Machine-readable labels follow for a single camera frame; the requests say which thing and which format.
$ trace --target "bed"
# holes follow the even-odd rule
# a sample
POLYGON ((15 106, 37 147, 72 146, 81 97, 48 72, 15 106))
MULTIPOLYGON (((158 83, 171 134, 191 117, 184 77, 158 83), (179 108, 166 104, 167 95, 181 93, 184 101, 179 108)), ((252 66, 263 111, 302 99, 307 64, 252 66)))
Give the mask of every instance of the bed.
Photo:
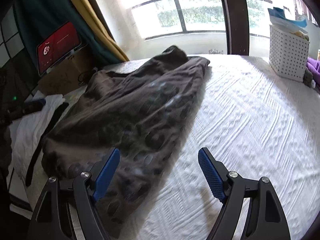
MULTIPOLYGON (((205 239, 221 208, 197 162, 201 147, 242 177, 270 178, 292 240, 301 239, 320 211, 320 97, 303 83, 278 77, 266 59, 201 55, 210 60, 180 143, 160 182, 125 222, 119 239, 205 239)), ((127 73, 147 60, 108 70, 127 73)), ((65 96, 70 106, 85 87, 65 96)), ((34 208, 47 180, 40 153, 26 189, 34 208)), ((233 239, 240 239, 249 200, 233 239)), ((73 210, 78 239, 81 229, 73 210)))

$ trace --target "purple blanket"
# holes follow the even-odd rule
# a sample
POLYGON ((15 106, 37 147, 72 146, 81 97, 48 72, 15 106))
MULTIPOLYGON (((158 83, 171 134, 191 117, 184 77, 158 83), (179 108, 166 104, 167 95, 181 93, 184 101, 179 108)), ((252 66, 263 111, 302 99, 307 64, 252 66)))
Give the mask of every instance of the purple blanket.
POLYGON ((313 74, 316 84, 320 85, 320 61, 308 57, 307 68, 313 74))

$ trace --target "blue gripper pad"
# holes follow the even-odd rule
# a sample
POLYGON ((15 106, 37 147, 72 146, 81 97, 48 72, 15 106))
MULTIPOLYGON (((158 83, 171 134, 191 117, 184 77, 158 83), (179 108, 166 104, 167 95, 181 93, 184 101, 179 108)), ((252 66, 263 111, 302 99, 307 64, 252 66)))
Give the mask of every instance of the blue gripper pad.
POLYGON ((203 149, 201 149, 198 153, 198 162, 205 176, 205 179, 209 184, 213 196, 219 199, 221 203, 224 203, 226 195, 223 191, 222 179, 220 178, 218 172, 212 165, 209 157, 206 155, 203 149))
POLYGON ((96 179, 94 193, 92 194, 92 198, 95 202, 104 197, 104 195, 106 194, 106 191, 109 187, 113 175, 115 174, 119 161, 120 151, 118 149, 115 149, 96 179))

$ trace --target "plastic basket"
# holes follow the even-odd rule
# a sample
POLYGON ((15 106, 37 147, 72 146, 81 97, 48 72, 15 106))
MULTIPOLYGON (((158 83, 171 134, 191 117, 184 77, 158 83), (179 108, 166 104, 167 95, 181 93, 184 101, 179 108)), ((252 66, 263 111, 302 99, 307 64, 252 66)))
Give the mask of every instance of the plastic basket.
POLYGON ((269 63, 281 77, 303 81, 309 41, 270 25, 269 63))

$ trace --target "dark green curtain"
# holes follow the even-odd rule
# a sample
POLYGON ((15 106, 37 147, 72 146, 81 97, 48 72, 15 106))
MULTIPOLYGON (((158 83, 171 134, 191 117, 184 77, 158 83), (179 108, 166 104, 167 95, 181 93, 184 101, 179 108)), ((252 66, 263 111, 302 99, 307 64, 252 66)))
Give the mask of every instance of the dark green curtain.
POLYGON ((103 47, 70 0, 17 0, 14 4, 21 38, 37 66, 36 47, 65 22, 70 21, 102 65, 121 63, 103 47))

